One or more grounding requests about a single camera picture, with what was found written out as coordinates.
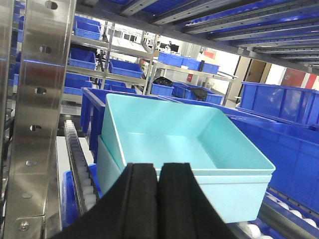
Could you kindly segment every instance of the stacked light blue bin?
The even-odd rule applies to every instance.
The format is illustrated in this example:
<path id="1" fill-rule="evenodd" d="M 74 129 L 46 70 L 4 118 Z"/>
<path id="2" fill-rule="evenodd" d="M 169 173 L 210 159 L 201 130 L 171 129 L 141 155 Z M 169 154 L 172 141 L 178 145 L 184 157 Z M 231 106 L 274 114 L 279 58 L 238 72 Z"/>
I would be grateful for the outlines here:
<path id="1" fill-rule="evenodd" d="M 106 95 L 116 93 L 121 95 L 132 95 L 132 93 L 115 92 L 110 90 L 83 88 L 82 108 L 80 126 L 83 133 L 88 138 L 89 149 L 93 151 L 94 162 L 97 162 L 98 135 L 102 132 L 103 117 L 105 111 Z M 144 97 L 158 99 L 157 97 L 136 95 L 135 97 Z"/>
<path id="2" fill-rule="evenodd" d="M 165 162 L 190 162 L 226 223 L 256 219 L 275 169 L 216 108 L 108 94 L 97 162 L 103 193 L 129 162 L 153 163 L 158 175 Z"/>

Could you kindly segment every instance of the blue bin stack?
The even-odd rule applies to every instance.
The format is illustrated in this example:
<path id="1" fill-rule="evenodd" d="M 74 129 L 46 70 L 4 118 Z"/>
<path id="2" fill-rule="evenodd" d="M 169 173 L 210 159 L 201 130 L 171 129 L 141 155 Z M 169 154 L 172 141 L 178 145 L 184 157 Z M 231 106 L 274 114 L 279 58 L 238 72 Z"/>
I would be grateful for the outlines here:
<path id="1" fill-rule="evenodd" d="M 243 82 L 239 110 L 309 127 L 319 123 L 319 91 Z"/>
<path id="2" fill-rule="evenodd" d="M 135 78 L 141 78 L 143 74 L 143 71 L 141 70 L 139 64 L 126 61 L 119 61 L 115 59 L 110 60 L 109 70 L 113 74 L 119 74 Z"/>
<path id="3" fill-rule="evenodd" d="M 101 36 L 101 24 L 98 21 L 75 16 L 73 25 L 74 34 L 93 40 L 99 40 Z"/>
<path id="4" fill-rule="evenodd" d="M 191 88 L 201 88 L 207 91 L 207 97 L 203 101 L 220 105 L 223 99 L 222 96 L 215 94 L 209 89 L 205 87 L 201 87 L 201 86 L 194 86 L 194 85 L 189 85 L 184 83 L 173 83 L 173 87 L 174 87 L 173 95 L 179 98 L 196 101 L 198 100 L 198 98 L 191 91 Z"/>
<path id="5" fill-rule="evenodd" d="M 70 48 L 69 64 L 71 66 L 82 67 L 94 70 L 96 66 L 95 53 L 78 48 Z"/>
<path id="6" fill-rule="evenodd" d="M 65 77 L 63 92 L 65 94 L 81 96 L 83 94 L 81 90 L 82 87 L 91 88 L 92 86 L 92 82 L 78 79 L 74 74 L 68 74 Z"/>

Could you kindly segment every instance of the warehouse shelf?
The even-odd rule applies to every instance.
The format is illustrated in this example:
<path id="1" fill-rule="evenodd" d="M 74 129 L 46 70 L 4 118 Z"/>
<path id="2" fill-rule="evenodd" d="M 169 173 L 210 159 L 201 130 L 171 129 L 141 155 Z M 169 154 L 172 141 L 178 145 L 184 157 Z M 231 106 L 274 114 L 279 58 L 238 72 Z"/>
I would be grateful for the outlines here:
<path id="1" fill-rule="evenodd" d="M 72 35 L 71 42 L 76 43 L 78 45 L 87 46 L 87 47 L 99 48 L 99 49 L 104 49 L 104 50 L 109 49 L 108 42 L 92 40 L 92 39 L 85 38 L 82 36 Z"/>

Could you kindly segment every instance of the metal shelving unit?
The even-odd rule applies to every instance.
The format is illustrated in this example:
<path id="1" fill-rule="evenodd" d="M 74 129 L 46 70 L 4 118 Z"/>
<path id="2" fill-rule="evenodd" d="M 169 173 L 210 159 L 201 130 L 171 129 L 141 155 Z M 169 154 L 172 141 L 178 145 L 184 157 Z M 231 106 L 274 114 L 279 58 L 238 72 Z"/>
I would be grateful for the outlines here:
<path id="1" fill-rule="evenodd" d="M 71 21 L 75 6 L 76 11 L 81 14 L 319 74 L 318 1 L 264 1 L 264 5 L 254 5 L 258 2 L 257 0 L 133 0 L 123 5 L 114 1 L 106 3 L 98 0 L 78 0 L 77 3 L 74 0 L 28 0 L 23 43 L 27 51 L 23 52 L 21 58 L 22 74 L 16 101 L 15 135 L 7 187 L 4 239 L 49 238 L 56 229 L 60 229 L 59 225 L 56 226 L 54 223 L 59 209 L 55 208 L 52 211 L 49 209 L 51 202 L 56 205 L 58 195 L 54 189 L 50 189 L 50 186 L 54 186 L 54 183 L 51 184 L 51 179 L 56 177 L 57 172 L 54 168 L 55 136 L 65 71 L 101 79 L 112 76 L 107 71 L 65 67 L 70 41 L 109 51 L 112 48 L 111 39 L 110 43 L 105 43 L 71 36 Z M 153 4 L 161 7 L 167 5 L 167 9 L 164 9 L 165 7 L 163 10 L 159 10 L 159 7 L 156 9 L 152 7 Z M 1 29 L 6 33 L 1 35 L 3 39 L 0 41 L 1 133 L 5 118 L 3 100 L 6 93 L 3 90 L 6 89 L 8 76 L 10 32 L 18 29 L 17 24 L 13 28 L 11 26 L 13 5 L 14 1 L 11 0 L 2 0 L 0 3 L 5 9 L 0 14 Z M 239 13 L 239 9 L 243 6 L 247 10 Z M 50 53 L 40 50 L 48 48 L 51 49 Z M 153 57 L 151 58 L 149 52 L 141 53 L 121 47 L 115 47 L 114 50 L 148 58 L 150 65 L 153 65 Z M 161 65 L 159 62 L 155 64 L 158 67 L 171 67 Z M 220 75 L 215 75 L 214 78 L 217 79 L 221 77 Z M 116 80 L 119 80 L 117 77 L 124 79 L 118 75 L 113 77 Z M 148 81 L 148 76 L 145 80 L 136 78 L 133 80 L 135 84 L 143 84 L 144 81 Z M 296 227 L 291 219 L 282 216 L 284 214 L 265 207 L 265 204 L 262 206 L 263 219 L 269 224 L 272 222 L 274 228 L 286 237 L 316 238 L 309 235 L 302 225 Z"/>
<path id="2" fill-rule="evenodd" d="M 217 74 L 210 74 L 210 73 L 206 73 L 206 72 L 189 70 L 189 69 L 184 69 L 184 68 L 177 67 L 177 66 L 167 65 L 167 64 L 164 64 L 164 63 L 162 63 L 162 62 L 160 62 L 158 60 L 153 60 L 153 70 L 152 70 L 152 73 L 151 73 L 150 83 L 153 82 L 153 80 L 154 80 L 154 76 L 155 76 L 157 68 L 162 68 L 162 69 L 165 69 L 165 70 L 171 70 L 171 71 L 176 71 L 176 72 L 181 72 L 181 73 L 187 73 L 187 74 L 193 74 L 193 75 L 196 75 L 196 76 L 206 77 L 206 82 L 205 82 L 205 85 L 204 85 L 205 87 L 207 86 L 208 79 L 210 79 L 210 78 L 228 82 L 229 84 L 228 84 L 227 91 L 226 91 L 226 94 L 225 94 L 225 97 L 224 97 L 223 105 L 226 104 L 226 100 L 227 100 L 231 85 L 232 85 L 234 79 L 237 78 L 237 76 L 232 76 L 232 75 L 226 74 L 224 72 L 220 72 L 219 74 L 218 73 Z M 151 92 L 151 86 L 149 85 L 148 86 L 148 94 L 150 94 L 150 92 Z"/>
<path id="3" fill-rule="evenodd" d="M 150 64 L 152 63 L 152 60 L 154 57 L 154 51 L 149 49 L 145 45 L 145 43 L 143 42 L 143 37 L 141 40 L 141 46 L 143 47 L 143 49 L 145 51 L 139 51 L 139 50 L 135 50 L 135 49 L 112 44 L 113 35 L 114 34 L 111 34 L 109 42 L 92 40 L 92 39 L 72 35 L 71 42 L 78 44 L 78 45 L 82 45 L 82 46 L 106 50 L 108 52 L 106 62 L 108 62 L 108 60 L 109 60 L 110 53 L 115 52 L 115 53 L 120 53 L 120 54 L 125 54 L 125 55 L 129 55 L 129 56 L 137 57 L 140 59 L 145 59 L 145 60 L 149 61 Z M 148 72 L 147 72 L 147 76 L 150 75 L 150 71 L 151 71 L 151 69 L 149 67 Z M 74 66 L 68 65 L 67 72 L 102 79 L 102 81 L 103 81 L 102 86 L 101 86 L 102 88 L 104 87 L 104 83 L 105 83 L 106 79 L 117 80 L 120 82 L 131 83 L 133 85 L 139 85 L 139 86 L 144 86 L 144 87 L 146 86 L 146 83 L 147 83 L 146 80 L 143 78 L 135 78 L 135 77 L 128 77 L 128 76 L 123 76 L 123 75 L 112 74 L 109 72 L 108 69 L 106 69 L 104 72 L 101 72 L 101 71 L 97 71 L 97 70 L 90 70 L 90 69 L 85 69 L 85 68 L 74 67 Z M 74 100 L 77 100 L 77 102 L 79 101 L 78 99 L 75 99 L 74 97 L 67 97 L 67 98 L 65 98 L 65 97 L 66 97 L 66 94 L 63 94 L 63 98 L 66 100 L 73 99 L 73 101 Z"/>

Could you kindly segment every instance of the metal frame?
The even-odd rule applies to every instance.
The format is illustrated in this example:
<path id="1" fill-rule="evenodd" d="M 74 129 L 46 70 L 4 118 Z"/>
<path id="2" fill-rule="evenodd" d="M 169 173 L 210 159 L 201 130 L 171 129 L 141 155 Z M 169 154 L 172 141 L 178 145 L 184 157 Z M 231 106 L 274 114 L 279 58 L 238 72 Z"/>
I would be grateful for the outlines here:
<path id="1" fill-rule="evenodd" d="M 190 35 L 182 33 L 181 26 L 156 26 L 149 24 L 149 21 L 152 19 L 152 15 L 146 12 L 138 12 L 131 17 L 124 17 L 118 15 L 118 11 L 121 8 L 121 5 L 114 4 L 112 2 L 108 2 L 107 6 L 103 4 L 97 4 L 95 8 L 89 8 L 80 4 L 77 4 L 76 11 L 80 14 L 86 14 L 89 16 L 98 17 L 104 20 L 109 20 L 111 22 L 115 22 L 118 24 L 127 25 L 130 27 L 143 29 L 145 31 L 153 32 L 159 35 L 169 36 L 175 38 L 177 40 L 186 41 L 202 46 L 207 46 L 216 50 L 222 50 L 225 52 L 249 57 L 252 59 L 265 61 L 269 63 L 273 63 L 276 65 L 282 65 L 288 68 L 305 71 L 312 74 L 319 74 L 319 70 L 316 68 L 311 68 L 304 66 L 303 64 L 293 63 L 284 59 L 272 57 L 266 54 L 256 53 L 252 50 L 246 50 L 242 48 L 238 48 L 235 46 L 231 46 L 227 43 L 223 42 L 214 42 L 206 39 L 206 34 L 204 35 Z"/>
<path id="2" fill-rule="evenodd" d="M 190 3 L 182 5 L 176 9 L 155 16 L 151 20 L 151 23 L 156 25 L 164 25 L 171 22 L 181 23 L 254 2 L 257 2 L 257 0 L 191 1 Z"/>
<path id="3" fill-rule="evenodd" d="M 263 21 L 271 21 L 279 18 L 298 15 L 304 12 L 308 14 L 311 11 L 316 11 L 315 6 L 319 3 L 318 0 L 295 0 L 278 4 L 262 9 L 257 9 L 242 14 L 231 15 L 223 18 L 218 18 L 210 21 L 195 23 L 185 27 L 184 32 L 198 34 L 202 32 L 210 32 L 226 28 L 238 27 L 243 24 L 249 25 Z"/>
<path id="4" fill-rule="evenodd" d="M 6 239 L 42 236 L 75 4 L 75 0 L 28 0 L 26 5 Z"/>
<path id="5" fill-rule="evenodd" d="M 120 14 L 123 16 L 131 16 L 156 1 L 158 0 L 131 0 L 122 7 Z"/>
<path id="6" fill-rule="evenodd" d="M 319 27 L 319 21 L 313 20 L 296 20 L 289 23 L 278 23 L 268 26 L 252 27 L 249 29 L 237 30 L 227 33 L 212 33 L 208 39 L 214 41 L 227 41 L 234 39 L 247 39 L 252 37 L 264 37 L 270 33 L 287 34 L 293 30 L 297 33 L 299 30 L 315 31 Z"/>
<path id="7" fill-rule="evenodd" d="M 0 2 L 0 177 L 3 173 L 2 147 L 4 145 L 4 130 L 6 121 L 6 102 L 7 102 L 7 84 L 10 64 L 11 35 L 12 35 L 12 19 L 13 19 L 14 1 L 2 0 Z M 0 184 L 0 192 L 2 192 L 2 182 Z"/>
<path id="8" fill-rule="evenodd" d="M 236 76 L 232 76 L 232 75 L 226 74 L 224 72 L 221 72 L 221 73 L 225 74 L 225 75 L 228 75 L 229 77 L 224 77 L 224 76 L 222 76 L 220 74 L 210 74 L 210 73 L 201 72 L 201 71 L 183 69 L 183 68 L 180 68 L 180 67 L 177 67 L 177 66 L 164 64 L 162 62 L 159 62 L 158 60 L 153 60 L 153 70 L 152 70 L 152 73 L 151 73 L 151 80 L 149 81 L 149 85 L 148 85 L 148 93 L 147 93 L 148 95 L 151 92 L 151 85 L 150 84 L 154 80 L 154 76 L 155 76 L 155 73 L 156 73 L 156 68 L 162 68 L 162 69 L 165 69 L 165 70 L 172 70 L 172 71 L 176 71 L 176 72 L 193 74 L 195 76 L 206 77 L 205 87 L 207 85 L 207 81 L 208 81 L 209 78 L 229 82 L 228 87 L 227 87 L 227 91 L 226 91 L 226 94 L 225 94 L 225 97 L 224 97 L 224 100 L 223 100 L 223 105 L 226 104 L 226 101 L 227 101 L 227 98 L 228 98 L 232 83 L 233 83 L 234 79 L 237 78 Z"/>

